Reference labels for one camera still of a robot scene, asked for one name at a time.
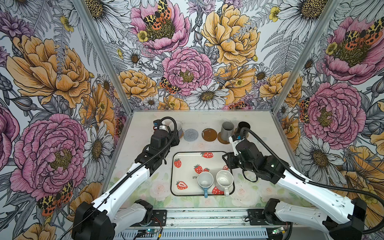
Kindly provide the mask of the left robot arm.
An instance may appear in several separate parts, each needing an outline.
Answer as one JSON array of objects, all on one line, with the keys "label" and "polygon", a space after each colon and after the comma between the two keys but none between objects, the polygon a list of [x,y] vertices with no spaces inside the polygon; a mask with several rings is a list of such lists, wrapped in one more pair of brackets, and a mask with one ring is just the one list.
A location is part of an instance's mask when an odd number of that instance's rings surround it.
[{"label": "left robot arm", "polygon": [[76,209],[71,237],[73,240],[112,240],[126,227],[148,219],[152,206],[143,200],[120,211],[131,194],[165,162],[171,147],[180,143],[178,130],[155,129],[151,142],[136,157],[126,175],[107,192]]}]

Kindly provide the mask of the plain round wooden coaster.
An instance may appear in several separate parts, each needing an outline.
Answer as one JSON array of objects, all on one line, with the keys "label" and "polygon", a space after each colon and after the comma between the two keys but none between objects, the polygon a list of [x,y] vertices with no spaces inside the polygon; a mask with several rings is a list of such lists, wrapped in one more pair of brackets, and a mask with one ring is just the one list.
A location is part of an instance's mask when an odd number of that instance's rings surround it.
[{"label": "plain round wooden coaster", "polygon": [[218,141],[219,141],[221,144],[224,144],[224,145],[228,145],[228,144],[230,144],[230,142],[225,141],[225,140],[222,139],[222,137],[221,137],[221,132],[218,133],[217,139],[218,139]]}]

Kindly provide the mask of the grey mug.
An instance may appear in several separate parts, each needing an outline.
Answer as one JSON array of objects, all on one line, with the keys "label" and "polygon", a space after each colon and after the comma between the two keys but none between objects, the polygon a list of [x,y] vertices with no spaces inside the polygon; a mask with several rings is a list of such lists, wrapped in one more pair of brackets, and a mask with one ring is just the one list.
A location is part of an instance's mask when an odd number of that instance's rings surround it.
[{"label": "grey mug", "polygon": [[229,138],[233,135],[234,129],[235,126],[232,122],[224,122],[220,133],[221,139],[225,142],[229,142]]}]

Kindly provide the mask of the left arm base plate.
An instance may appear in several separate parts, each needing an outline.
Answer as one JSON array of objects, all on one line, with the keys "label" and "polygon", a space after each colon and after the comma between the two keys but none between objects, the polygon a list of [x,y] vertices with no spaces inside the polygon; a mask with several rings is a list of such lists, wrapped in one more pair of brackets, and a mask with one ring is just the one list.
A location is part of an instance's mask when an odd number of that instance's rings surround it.
[{"label": "left arm base plate", "polygon": [[167,210],[151,210],[145,214],[144,219],[132,227],[165,227]]}]

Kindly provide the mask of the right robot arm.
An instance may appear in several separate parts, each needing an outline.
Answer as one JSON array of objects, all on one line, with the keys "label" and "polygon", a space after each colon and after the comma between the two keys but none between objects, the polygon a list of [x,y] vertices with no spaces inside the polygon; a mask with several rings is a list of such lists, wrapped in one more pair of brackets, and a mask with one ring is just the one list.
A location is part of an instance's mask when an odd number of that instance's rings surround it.
[{"label": "right robot arm", "polygon": [[264,156],[252,142],[230,138],[233,152],[226,159],[229,168],[249,171],[302,197],[311,208],[294,206],[278,199],[269,199],[263,217],[269,224],[297,223],[328,234],[333,240],[360,240],[365,228],[367,205],[351,200],[326,188],[310,184],[310,180],[276,155]]}]

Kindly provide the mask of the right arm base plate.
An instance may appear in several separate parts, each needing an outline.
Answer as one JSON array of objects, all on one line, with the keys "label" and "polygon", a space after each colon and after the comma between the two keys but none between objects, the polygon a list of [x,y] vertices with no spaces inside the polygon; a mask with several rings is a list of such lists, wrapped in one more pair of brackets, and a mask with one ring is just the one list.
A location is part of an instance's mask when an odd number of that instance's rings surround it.
[{"label": "right arm base plate", "polygon": [[251,226],[288,226],[289,223],[282,222],[279,219],[268,220],[263,209],[248,209],[247,216],[244,221],[249,223]]}]

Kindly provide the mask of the black mug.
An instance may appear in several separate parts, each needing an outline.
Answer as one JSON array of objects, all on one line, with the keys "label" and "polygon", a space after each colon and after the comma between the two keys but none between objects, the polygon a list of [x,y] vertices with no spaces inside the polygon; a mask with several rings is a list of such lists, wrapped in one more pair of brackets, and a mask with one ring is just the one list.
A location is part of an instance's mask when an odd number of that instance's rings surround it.
[{"label": "black mug", "polygon": [[241,132],[241,129],[242,129],[242,128],[248,128],[248,129],[250,129],[251,126],[250,126],[250,124],[247,123],[247,122],[239,122],[239,123],[238,123],[237,130],[236,130],[236,133],[239,134],[239,133]]}]

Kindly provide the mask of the white mug purple handle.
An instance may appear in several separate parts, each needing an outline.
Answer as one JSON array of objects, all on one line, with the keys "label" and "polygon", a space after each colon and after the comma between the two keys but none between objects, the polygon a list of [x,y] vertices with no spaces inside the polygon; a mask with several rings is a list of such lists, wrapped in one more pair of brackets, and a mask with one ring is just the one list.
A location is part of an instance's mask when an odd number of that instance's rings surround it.
[{"label": "white mug purple handle", "polygon": [[184,131],[183,131],[183,125],[181,122],[176,121],[177,124],[177,130],[178,130],[178,136],[181,139],[183,137]]}]

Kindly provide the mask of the white mug blue handle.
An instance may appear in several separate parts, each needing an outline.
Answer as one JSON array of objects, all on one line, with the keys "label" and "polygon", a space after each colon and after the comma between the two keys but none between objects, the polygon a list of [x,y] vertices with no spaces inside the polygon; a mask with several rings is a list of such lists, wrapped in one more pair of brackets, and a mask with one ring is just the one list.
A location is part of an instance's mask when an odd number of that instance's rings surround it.
[{"label": "white mug blue handle", "polygon": [[198,184],[200,188],[204,191],[204,197],[208,197],[208,190],[214,183],[214,177],[209,172],[202,172],[198,176]]}]

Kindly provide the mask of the grey braided coaster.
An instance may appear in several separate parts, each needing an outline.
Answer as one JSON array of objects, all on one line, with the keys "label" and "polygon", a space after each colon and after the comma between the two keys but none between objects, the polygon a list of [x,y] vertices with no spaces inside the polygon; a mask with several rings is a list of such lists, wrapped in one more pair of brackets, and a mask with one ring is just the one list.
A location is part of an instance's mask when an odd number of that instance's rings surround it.
[{"label": "grey braided coaster", "polygon": [[184,139],[187,142],[194,142],[199,137],[199,133],[195,129],[187,129],[184,131]]}]

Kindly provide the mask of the scratched dark wooden coaster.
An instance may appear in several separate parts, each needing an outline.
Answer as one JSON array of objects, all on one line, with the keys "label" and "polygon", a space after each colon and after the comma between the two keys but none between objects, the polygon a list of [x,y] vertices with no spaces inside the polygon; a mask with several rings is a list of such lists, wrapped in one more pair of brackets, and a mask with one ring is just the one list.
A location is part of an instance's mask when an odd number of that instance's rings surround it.
[{"label": "scratched dark wooden coaster", "polygon": [[217,139],[218,133],[211,128],[204,129],[202,131],[202,138],[206,142],[213,142]]}]

